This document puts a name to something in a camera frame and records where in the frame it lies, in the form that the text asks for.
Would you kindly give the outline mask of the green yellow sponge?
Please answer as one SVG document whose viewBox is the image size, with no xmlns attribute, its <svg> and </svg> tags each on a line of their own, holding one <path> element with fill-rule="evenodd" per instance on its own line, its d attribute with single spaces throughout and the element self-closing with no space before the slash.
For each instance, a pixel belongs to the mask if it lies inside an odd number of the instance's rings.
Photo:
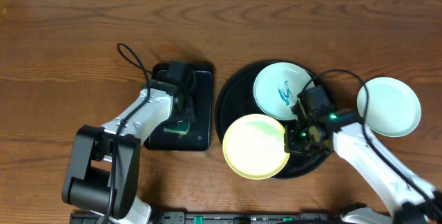
<svg viewBox="0 0 442 224">
<path fill-rule="evenodd" d="M 190 123 L 189 122 L 178 122 L 166 124 L 163 128 L 165 133 L 174 133 L 178 135 L 186 135 L 189 132 Z"/>
</svg>

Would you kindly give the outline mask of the yellow plate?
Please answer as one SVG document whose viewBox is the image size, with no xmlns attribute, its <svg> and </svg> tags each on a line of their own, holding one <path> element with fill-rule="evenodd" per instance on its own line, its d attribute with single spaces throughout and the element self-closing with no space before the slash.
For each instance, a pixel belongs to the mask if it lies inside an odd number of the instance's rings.
<svg viewBox="0 0 442 224">
<path fill-rule="evenodd" d="M 268 179 L 278 174 L 289 160 L 284 137 L 285 128 L 268 115 L 242 116 L 224 134 L 224 159 L 243 178 Z"/>
</svg>

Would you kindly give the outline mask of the white plate with blue splat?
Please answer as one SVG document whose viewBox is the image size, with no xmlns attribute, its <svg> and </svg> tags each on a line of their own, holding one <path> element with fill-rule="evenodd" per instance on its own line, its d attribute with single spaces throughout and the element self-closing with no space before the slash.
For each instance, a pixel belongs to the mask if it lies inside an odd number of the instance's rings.
<svg viewBox="0 0 442 224">
<path fill-rule="evenodd" d="M 392 77 L 377 77 L 361 87 L 356 98 L 358 112 L 366 124 L 387 137 L 401 137 L 413 132 L 421 120 L 421 103 L 404 82 Z"/>
</svg>

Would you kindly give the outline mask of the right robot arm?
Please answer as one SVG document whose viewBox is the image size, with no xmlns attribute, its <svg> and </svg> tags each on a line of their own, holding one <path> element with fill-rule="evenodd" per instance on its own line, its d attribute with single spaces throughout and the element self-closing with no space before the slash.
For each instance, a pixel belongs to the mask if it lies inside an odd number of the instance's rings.
<svg viewBox="0 0 442 224">
<path fill-rule="evenodd" d="M 367 181 L 393 223 L 441 222 L 441 191 L 396 158 L 351 109 L 300 115 L 285 127 L 285 150 L 336 153 Z"/>
</svg>

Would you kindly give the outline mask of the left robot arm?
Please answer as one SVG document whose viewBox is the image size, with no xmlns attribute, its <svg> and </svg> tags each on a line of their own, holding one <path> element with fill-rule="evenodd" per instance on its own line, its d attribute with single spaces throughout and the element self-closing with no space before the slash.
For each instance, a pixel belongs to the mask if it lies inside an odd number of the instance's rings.
<svg viewBox="0 0 442 224">
<path fill-rule="evenodd" d="M 76 133 L 61 191 L 63 202 L 99 214 L 98 223 L 148 223 L 151 206 L 137 196 L 144 142 L 164 122 L 187 119 L 191 96 L 154 81 L 116 118 Z"/>
</svg>

